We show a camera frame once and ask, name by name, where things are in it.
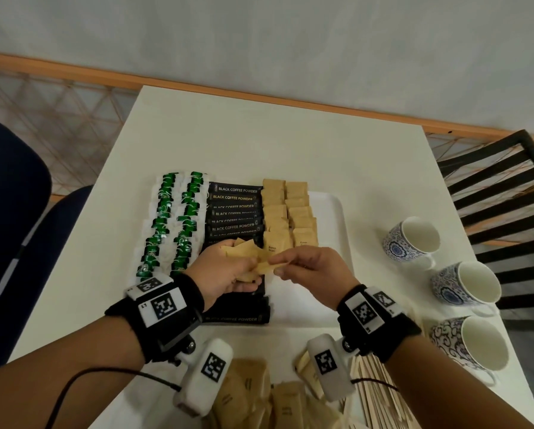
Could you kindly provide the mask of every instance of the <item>white table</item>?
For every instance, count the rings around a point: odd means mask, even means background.
[[[121,297],[154,177],[174,170],[199,170],[218,181],[256,185],[264,177],[306,180],[310,190],[334,194],[342,202],[359,280],[410,302],[425,318],[470,313],[442,306],[428,290],[425,272],[396,264],[380,247],[380,238],[395,223],[421,216],[442,236],[435,255],[438,267],[475,259],[420,127],[144,87],[13,359],[90,323]],[[499,318],[492,322],[507,335]],[[200,327],[195,336],[223,337],[241,355],[248,353],[242,331],[256,349],[275,349],[268,354],[273,381],[292,377],[292,359],[308,338],[322,331],[340,334],[336,328]],[[493,390],[534,423],[534,399],[509,346],[510,363]],[[172,369],[155,367],[177,376]],[[145,386],[134,381],[101,419],[117,419],[114,409],[135,403],[126,394],[134,396],[135,388]],[[170,406],[171,398],[151,403],[149,413]],[[148,419],[145,410],[138,412]]]

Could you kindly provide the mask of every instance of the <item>person's left arm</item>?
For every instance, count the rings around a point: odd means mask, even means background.
[[[226,257],[220,246],[233,242],[210,246],[185,271],[198,286],[206,310],[225,292],[252,292],[259,284],[235,282],[237,275],[256,266],[256,260]],[[102,317],[0,367],[0,428],[44,428],[66,383],[84,369],[140,370],[144,362],[140,344],[127,321],[118,316]],[[89,427],[133,377],[95,372],[78,378],[60,408],[55,429]]]

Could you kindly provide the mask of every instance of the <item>white mug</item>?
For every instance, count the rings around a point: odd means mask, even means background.
[[[495,305],[502,297],[502,286],[490,268],[478,261],[463,261],[438,271],[430,279],[432,293],[444,304],[469,305],[479,316],[499,315]],[[489,307],[491,313],[476,307]]]
[[[490,322],[477,316],[446,319],[430,329],[430,340],[447,356],[465,368],[481,370],[499,383],[495,371],[507,366],[510,359],[506,340]]]
[[[431,269],[436,266],[432,253],[440,248],[440,234],[429,221],[408,217],[392,228],[382,242],[384,252],[399,262],[426,257]]]

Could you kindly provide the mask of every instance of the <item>hand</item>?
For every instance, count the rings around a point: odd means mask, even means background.
[[[332,310],[337,309],[350,289],[360,284],[332,248],[301,245],[269,258],[271,265],[287,262],[288,265],[276,268],[274,274],[304,286]]]
[[[261,278],[250,283],[235,280],[236,276],[255,268],[257,260],[252,257],[227,257],[221,246],[233,246],[234,243],[235,240],[227,239],[207,247],[183,272],[195,281],[205,301],[205,310],[224,293],[254,292],[261,284]]]

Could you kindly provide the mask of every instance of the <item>forearm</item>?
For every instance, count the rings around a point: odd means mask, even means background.
[[[81,370],[143,365],[125,319],[102,317],[0,368],[0,428],[42,429],[64,385]],[[70,388],[54,427],[87,428],[132,378],[112,372],[83,375]]]
[[[519,412],[427,339],[405,339],[386,363],[422,429],[534,429]]]

